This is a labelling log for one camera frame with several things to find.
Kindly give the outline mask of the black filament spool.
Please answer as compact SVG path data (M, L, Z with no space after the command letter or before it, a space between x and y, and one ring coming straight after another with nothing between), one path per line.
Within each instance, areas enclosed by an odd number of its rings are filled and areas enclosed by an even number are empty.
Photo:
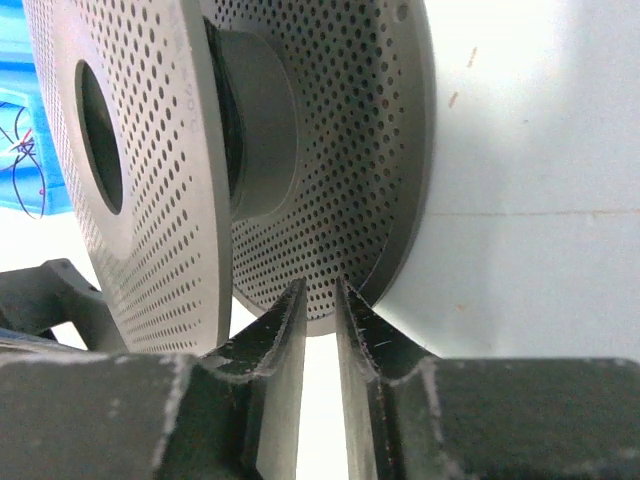
M370 304L415 242L432 163L420 1L28 1L46 118L123 350L205 354L231 307L306 284Z

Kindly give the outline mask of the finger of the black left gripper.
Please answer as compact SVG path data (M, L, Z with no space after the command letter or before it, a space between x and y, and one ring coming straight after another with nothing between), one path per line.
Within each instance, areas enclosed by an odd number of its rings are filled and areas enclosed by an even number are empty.
M125 343L102 292L67 259L1 274L1 328L51 339L71 323L90 350L123 350Z

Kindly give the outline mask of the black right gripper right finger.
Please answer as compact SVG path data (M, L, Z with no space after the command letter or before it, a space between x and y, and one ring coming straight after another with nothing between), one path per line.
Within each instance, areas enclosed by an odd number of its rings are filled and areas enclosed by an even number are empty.
M443 359L347 283L336 326L353 479L635 479L639 366Z

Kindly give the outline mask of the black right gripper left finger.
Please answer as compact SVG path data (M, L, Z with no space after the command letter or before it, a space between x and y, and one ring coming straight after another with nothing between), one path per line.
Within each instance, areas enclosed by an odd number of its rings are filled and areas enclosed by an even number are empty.
M292 479L306 284L203 357L1 337L5 479Z

